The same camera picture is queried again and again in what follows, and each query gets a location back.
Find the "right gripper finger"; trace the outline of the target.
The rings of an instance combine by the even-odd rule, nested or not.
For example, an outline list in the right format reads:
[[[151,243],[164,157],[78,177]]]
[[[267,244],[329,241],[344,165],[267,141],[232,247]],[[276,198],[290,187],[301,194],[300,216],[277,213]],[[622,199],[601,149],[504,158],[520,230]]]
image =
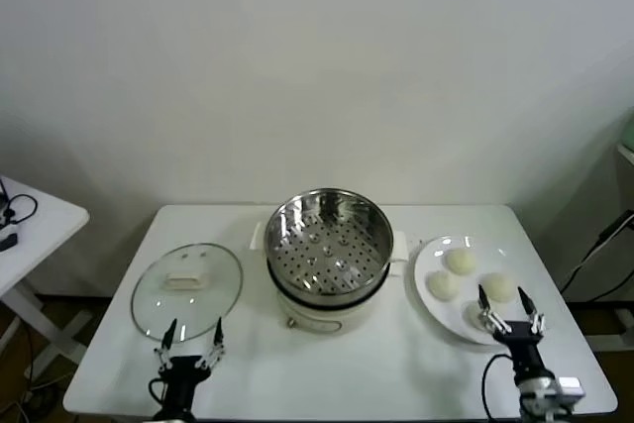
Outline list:
[[[511,333],[511,327],[491,307],[483,286],[478,286],[479,321],[484,329],[491,335],[495,333],[507,335]]]
[[[533,335],[542,336],[545,330],[545,316],[539,313],[531,297],[521,286],[517,287],[521,304],[529,318],[530,330]]]

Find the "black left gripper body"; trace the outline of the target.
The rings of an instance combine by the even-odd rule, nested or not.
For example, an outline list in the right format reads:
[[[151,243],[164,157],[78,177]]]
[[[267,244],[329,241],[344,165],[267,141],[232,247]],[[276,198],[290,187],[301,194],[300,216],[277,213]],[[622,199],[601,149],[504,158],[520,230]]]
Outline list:
[[[162,366],[152,384],[161,382],[163,394],[158,397],[152,391],[152,398],[159,405],[153,421],[196,422],[192,412],[196,387],[204,380],[204,369],[197,363],[199,356],[178,356]]]

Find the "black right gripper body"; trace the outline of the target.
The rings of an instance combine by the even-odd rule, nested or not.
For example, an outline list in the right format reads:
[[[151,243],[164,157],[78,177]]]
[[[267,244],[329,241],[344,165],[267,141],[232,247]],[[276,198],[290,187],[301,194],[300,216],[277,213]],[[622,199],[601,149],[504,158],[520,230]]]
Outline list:
[[[510,352],[515,379],[543,376],[543,361],[538,351],[541,334],[532,332],[528,322],[510,322],[510,331],[494,331],[494,340]]]

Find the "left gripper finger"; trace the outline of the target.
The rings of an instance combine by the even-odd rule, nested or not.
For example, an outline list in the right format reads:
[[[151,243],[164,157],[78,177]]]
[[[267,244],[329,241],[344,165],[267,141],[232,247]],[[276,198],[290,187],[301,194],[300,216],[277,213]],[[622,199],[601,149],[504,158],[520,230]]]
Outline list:
[[[219,317],[215,326],[212,347],[200,357],[195,366],[202,370],[212,370],[223,359],[224,355],[224,332],[222,329],[222,318]]]
[[[176,325],[177,320],[173,319],[162,336],[160,346],[155,349],[155,354],[158,357],[160,370],[167,370],[171,368],[170,349],[173,343]]]

